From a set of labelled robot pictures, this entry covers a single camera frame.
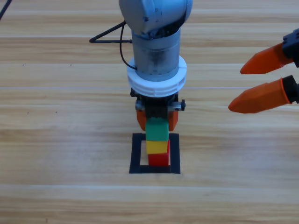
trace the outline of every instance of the wood grain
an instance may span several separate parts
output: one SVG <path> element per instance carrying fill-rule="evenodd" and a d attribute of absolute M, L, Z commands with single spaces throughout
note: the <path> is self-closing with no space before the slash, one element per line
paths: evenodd
<path fill-rule="evenodd" d="M 299 223 L 298 107 L 228 110 L 246 88 L 296 78 L 294 64 L 240 68 L 298 28 L 297 8 L 194 0 L 182 28 L 182 174 L 130 175 L 141 129 L 126 66 L 118 45 L 88 42 L 123 20 L 118 1 L 13 0 L 0 22 L 0 223 Z M 129 60 L 132 45 L 123 48 Z"/>

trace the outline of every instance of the black tape square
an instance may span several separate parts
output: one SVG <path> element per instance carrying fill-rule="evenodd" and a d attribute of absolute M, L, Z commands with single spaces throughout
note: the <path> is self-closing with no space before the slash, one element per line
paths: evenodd
<path fill-rule="evenodd" d="M 167 167 L 157 167 L 149 165 L 140 165 L 141 142 L 145 141 L 145 134 L 133 133 L 132 154 L 130 164 L 130 174 L 180 174 L 180 152 L 179 152 L 179 134 L 170 133 L 170 165 Z"/>

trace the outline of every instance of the orange fingertip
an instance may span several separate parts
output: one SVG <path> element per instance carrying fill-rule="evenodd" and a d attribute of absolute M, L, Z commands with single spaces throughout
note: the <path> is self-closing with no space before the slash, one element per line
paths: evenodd
<path fill-rule="evenodd" d="M 282 49 L 283 43 L 277 44 L 259 53 L 256 53 L 241 68 L 241 74 L 266 74 L 280 69 L 293 62 L 285 56 Z"/>
<path fill-rule="evenodd" d="M 238 113 L 258 113 L 289 104 L 281 82 L 279 79 L 244 91 L 231 102 L 229 110 Z"/>

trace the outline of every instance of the stacked lego bricks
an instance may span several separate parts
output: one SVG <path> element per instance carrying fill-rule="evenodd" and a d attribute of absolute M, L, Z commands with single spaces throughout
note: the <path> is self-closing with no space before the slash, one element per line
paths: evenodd
<path fill-rule="evenodd" d="M 169 131 L 178 122 L 178 111 L 169 112 L 168 119 L 147 119 L 144 111 L 137 110 L 137 120 L 146 136 L 146 153 L 150 166 L 168 166 L 170 157 Z"/>

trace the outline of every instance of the black bracket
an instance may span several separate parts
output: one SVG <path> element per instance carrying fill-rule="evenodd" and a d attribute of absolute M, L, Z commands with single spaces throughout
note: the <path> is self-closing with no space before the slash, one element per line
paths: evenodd
<path fill-rule="evenodd" d="M 299 68 L 299 29 L 284 36 L 283 52 L 287 58 L 292 58 Z"/>
<path fill-rule="evenodd" d="M 6 12 L 6 10 L 8 9 L 11 2 L 12 2 L 12 0 L 7 0 L 7 2 L 5 3 L 4 7 L 2 8 L 2 10 L 0 12 L 0 20 L 2 19 L 2 16 Z"/>
<path fill-rule="evenodd" d="M 132 40 L 107 40 L 107 41 L 98 41 L 103 36 L 106 36 L 107 34 L 110 34 L 111 32 L 123 27 L 126 24 L 126 22 L 121 22 L 120 24 L 116 25 L 115 27 L 112 27 L 111 29 L 106 30 L 105 32 L 93 37 L 89 40 L 90 43 L 132 43 Z"/>

